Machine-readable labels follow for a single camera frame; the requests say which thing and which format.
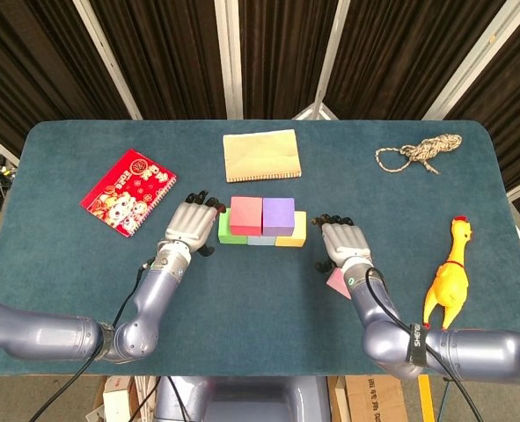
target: rubber chicken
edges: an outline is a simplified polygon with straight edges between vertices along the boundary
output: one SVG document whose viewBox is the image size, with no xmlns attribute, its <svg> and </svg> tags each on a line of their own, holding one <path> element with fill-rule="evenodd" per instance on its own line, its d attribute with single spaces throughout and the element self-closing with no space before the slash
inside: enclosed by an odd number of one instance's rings
<svg viewBox="0 0 520 422">
<path fill-rule="evenodd" d="M 445 308 L 444 330 L 450 326 L 463 308 L 469 282 L 465 273 L 465 245 L 471 240 L 471 224 L 465 216 L 455 217 L 451 222 L 453 245 L 447 261 L 437 269 L 436 278 L 429 288 L 424 302 L 424 326 L 429 328 L 429 314 L 439 303 Z"/>
</svg>

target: tied rope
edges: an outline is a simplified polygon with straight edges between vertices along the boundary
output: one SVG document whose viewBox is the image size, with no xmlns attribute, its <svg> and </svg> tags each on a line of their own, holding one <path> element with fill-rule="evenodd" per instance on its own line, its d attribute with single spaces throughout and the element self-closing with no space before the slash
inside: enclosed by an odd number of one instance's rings
<svg viewBox="0 0 520 422">
<path fill-rule="evenodd" d="M 453 151 L 459 145 L 463 138 L 460 135 L 439 135 L 435 138 L 424 139 L 420 142 L 420 145 L 405 145 L 401 148 L 379 148 L 375 151 L 375 159 L 384 171 L 388 171 L 389 173 L 398 173 L 399 171 L 403 171 L 406 167 L 410 165 L 410 163 L 414 161 L 419 161 L 426 167 L 427 171 L 431 171 L 434 174 L 440 174 L 438 170 L 429 165 L 428 160 L 435 157 L 439 152 L 449 152 Z M 408 161 L 402 167 L 398 169 L 387 169 L 381 160 L 379 159 L 379 154 L 381 152 L 389 152 L 394 151 L 406 156 Z"/>
</svg>

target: beige notebook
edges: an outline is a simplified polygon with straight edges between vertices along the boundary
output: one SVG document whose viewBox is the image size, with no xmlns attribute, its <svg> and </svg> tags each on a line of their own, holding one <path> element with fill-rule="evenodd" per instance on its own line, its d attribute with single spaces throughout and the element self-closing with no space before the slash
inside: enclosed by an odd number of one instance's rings
<svg viewBox="0 0 520 422">
<path fill-rule="evenodd" d="M 229 183 L 301 177 L 294 129 L 225 135 L 223 144 Z"/>
</svg>

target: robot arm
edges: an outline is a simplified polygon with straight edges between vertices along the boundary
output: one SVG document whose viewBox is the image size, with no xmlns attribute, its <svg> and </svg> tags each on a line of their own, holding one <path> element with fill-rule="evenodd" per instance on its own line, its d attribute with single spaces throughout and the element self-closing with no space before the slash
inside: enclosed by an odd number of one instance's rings
<svg viewBox="0 0 520 422">
<path fill-rule="evenodd" d="M 322 215 L 314 223 L 322 229 L 329 260 L 317 264 L 329 271 L 335 263 L 344 273 L 355 310 L 365 329 L 363 350 L 382 369 L 401 379 L 415 378 L 422 371 L 406 361 L 410 335 L 393 322 L 373 299 L 365 274 L 371 268 L 370 248 L 361 230 L 351 220 Z M 375 274 L 371 287 L 379 300 L 396 317 L 385 284 Z M 430 330 L 426 343 L 462 380 L 520 383 L 520 333 L 499 330 Z M 447 375 L 433 356 L 427 353 L 427 364 Z"/>
<path fill-rule="evenodd" d="M 191 262 L 191 253 L 209 256 L 205 242 L 223 204 L 206 191 L 190 194 L 178 206 L 157 247 L 157 256 L 136 290 L 136 315 L 115 330 L 83 316 L 29 312 L 0 304 L 0 348 L 23 360 L 98 359 L 115 363 L 146 357 L 157 345 L 159 324 L 173 292 Z"/>
</svg>

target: table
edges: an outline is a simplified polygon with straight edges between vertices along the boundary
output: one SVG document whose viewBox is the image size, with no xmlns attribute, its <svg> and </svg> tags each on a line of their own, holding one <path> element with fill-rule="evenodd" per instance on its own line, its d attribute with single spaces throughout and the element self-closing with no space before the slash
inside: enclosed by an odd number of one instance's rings
<svg viewBox="0 0 520 422">
<path fill-rule="evenodd" d="M 227 184 L 224 134 L 294 128 L 303 176 Z M 431 163 L 382 171 L 375 149 L 443 133 L 463 143 Z M 132 238 L 89 215 L 79 201 L 128 148 L 172 169 L 175 187 Z M 383 156 L 387 165 L 404 163 Z M 520 331 L 520 243 L 491 140 L 472 121 L 193 120 L 45 122 L 28 135 L 0 232 L 0 302 L 110 322 L 155 253 L 172 213 L 190 192 L 293 196 L 309 217 L 348 215 L 407 322 L 420 322 L 425 294 L 450 250 L 450 221 L 466 215 L 473 240 L 465 266 L 469 297 L 451 326 Z M 161 325 L 157 350 L 125 365 L 95 362 L 116 375 L 333 375 L 380 372 L 362 350 L 351 303 L 314 269 L 324 257 L 319 230 L 304 248 L 209 243 L 195 256 Z M 124 317 L 133 315 L 129 305 Z M 432 326 L 441 325 L 437 308 Z M 0 375 L 70 374 L 79 362 L 14 360 L 0 351 Z"/>
</svg>

